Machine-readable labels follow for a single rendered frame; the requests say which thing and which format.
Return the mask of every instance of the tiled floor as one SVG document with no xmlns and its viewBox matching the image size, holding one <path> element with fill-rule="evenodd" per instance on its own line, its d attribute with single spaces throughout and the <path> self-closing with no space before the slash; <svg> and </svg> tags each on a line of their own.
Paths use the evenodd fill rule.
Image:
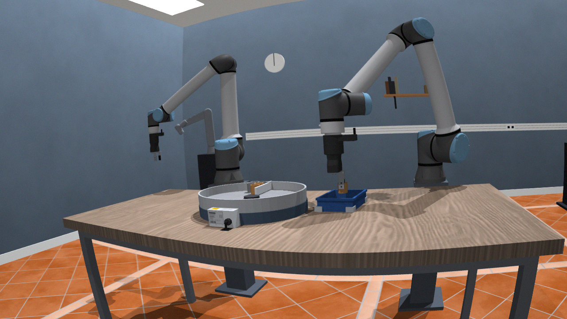
<svg viewBox="0 0 567 319">
<path fill-rule="evenodd" d="M 567 237 L 562 194 L 512 197 Z M 268 284 L 253 298 L 217 293 L 222 268 L 190 263 L 197 301 L 187 304 L 176 259 L 95 242 L 113 318 L 442 319 L 459 318 L 466 272 L 439 273 L 444 310 L 397 312 L 411 275 L 300 276 L 257 272 Z M 508 318 L 517 267 L 479 270 L 471 318 Z M 0 265 L 0 319 L 97 319 L 78 241 Z M 540 257 L 529 319 L 567 319 L 567 250 Z"/>
</svg>

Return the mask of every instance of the blue joint cap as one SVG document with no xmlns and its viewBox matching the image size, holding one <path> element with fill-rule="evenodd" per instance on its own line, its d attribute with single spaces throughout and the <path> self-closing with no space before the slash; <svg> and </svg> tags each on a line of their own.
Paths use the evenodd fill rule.
<svg viewBox="0 0 567 319">
<path fill-rule="evenodd" d="M 427 135 L 427 134 L 430 134 L 430 133 L 433 133 L 433 132 L 435 132 L 434 129 L 427 129 L 425 131 L 419 131 L 419 133 L 417 134 L 417 139 L 419 140 L 420 137 Z"/>
<path fill-rule="evenodd" d="M 451 143 L 451 150 L 449 151 L 451 163 L 463 162 L 467 158 L 468 149 L 468 137 L 462 133 L 457 134 Z"/>
<path fill-rule="evenodd" d="M 415 18 L 412 20 L 413 28 L 419 33 L 422 37 L 426 39 L 433 39 L 435 35 L 435 30 L 433 30 L 433 26 L 427 19 L 425 18 Z"/>
<path fill-rule="evenodd" d="M 238 146 L 238 140 L 235 138 L 224 138 L 214 142 L 214 149 L 227 150 Z"/>
<path fill-rule="evenodd" d="M 154 118 L 154 121 L 161 122 L 163 120 L 163 111 L 161 108 L 156 108 L 155 110 L 151 111 L 151 117 Z"/>
<path fill-rule="evenodd" d="M 364 115 L 368 115 L 370 114 L 370 112 L 372 112 L 372 99 L 370 98 L 370 95 L 368 93 L 363 93 L 363 94 L 364 94 L 364 103 L 366 107 L 366 113 L 364 113 Z"/>
<path fill-rule="evenodd" d="M 330 89 L 330 90 L 323 90 L 319 91 L 319 102 L 322 100 L 326 100 L 328 98 L 332 98 L 335 95 L 341 94 L 341 89 Z"/>
</svg>

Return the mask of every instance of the blue plastic bin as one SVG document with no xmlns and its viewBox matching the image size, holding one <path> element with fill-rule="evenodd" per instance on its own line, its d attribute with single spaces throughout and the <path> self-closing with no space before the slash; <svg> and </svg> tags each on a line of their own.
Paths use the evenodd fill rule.
<svg viewBox="0 0 567 319">
<path fill-rule="evenodd" d="M 315 200 L 317 206 L 323 207 L 324 212 L 345 212 L 345 207 L 362 206 L 366 199 L 367 190 L 349 190 L 346 194 L 339 194 L 338 190 L 325 193 Z"/>
</svg>

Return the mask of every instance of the robotic arm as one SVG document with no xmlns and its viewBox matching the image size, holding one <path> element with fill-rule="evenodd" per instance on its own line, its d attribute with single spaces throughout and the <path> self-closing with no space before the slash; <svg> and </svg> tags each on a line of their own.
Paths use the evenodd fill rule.
<svg viewBox="0 0 567 319">
<path fill-rule="evenodd" d="M 356 140 L 356 132 L 345 132 L 344 116 L 368 115 L 372 101 L 366 93 L 399 52 L 413 45 L 428 87 L 437 130 L 418 133 L 418 169 L 415 186 L 447 185 L 443 163 L 461 163 L 468 155 L 468 138 L 455 122 L 451 99 L 433 44 L 434 30 L 429 21 L 416 18 L 402 23 L 386 36 L 386 42 L 342 89 L 319 92 L 319 117 L 327 172 L 339 174 L 339 192 L 344 183 L 341 154 L 343 141 Z"/>
<path fill-rule="evenodd" d="M 242 135 L 240 135 L 238 128 L 236 60 L 228 54 L 222 54 L 210 60 L 204 69 L 189 80 L 162 106 L 148 112 L 147 127 L 150 134 L 150 152 L 154 154 L 154 160 L 161 160 L 159 136 L 163 136 L 164 133 L 160 132 L 159 123 L 173 121 L 174 110 L 215 74 L 219 74 L 221 77 L 223 131 L 221 139 L 214 142 L 215 165 L 217 168 L 215 184 L 239 183 L 244 181 L 239 166 L 239 161 L 244 157 L 244 146 L 242 144 Z"/>
</svg>

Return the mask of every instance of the white baseboard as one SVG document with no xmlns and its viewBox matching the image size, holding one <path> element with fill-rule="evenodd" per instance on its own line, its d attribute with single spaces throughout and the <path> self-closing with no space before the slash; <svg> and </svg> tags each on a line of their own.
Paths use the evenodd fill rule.
<svg viewBox="0 0 567 319">
<path fill-rule="evenodd" d="M 563 194 L 563 186 L 542 187 L 542 188 L 523 188 L 520 190 L 501 190 L 506 196 L 526 196 L 526 195 L 545 195 L 545 194 Z M 59 245 L 79 239 L 79 232 L 72 232 L 63 236 L 42 241 L 37 244 L 20 248 L 6 254 L 0 255 L 0 265 L 17 261 L 20 258 L 27 257 L 39 253 Z"/>
<path fill-rule="evenodd" d="M 545 195 L 545 194 L 563 194 L 563 186 L 542 187 L 542 188 L 523 188 L 521 190 L 503 190 L 506 196 L 527 196 L 527 195 Z"/>
<path fill-rule="evenodd" d="M 72 232 L 65 234 L 63 236 L 51 238 L 50 240 L 38 242 L 37 244 L 29 245 L 24 248 L 16 249 L 8 253 L 0 255 L 0 265 L 5 263 L 17 261 L 20 258 L 24 258 L 33 254 L 37 254 L 41 251 L 51 249 L 71 241 L 79 239 L 79 232 Z"/>
</svg>

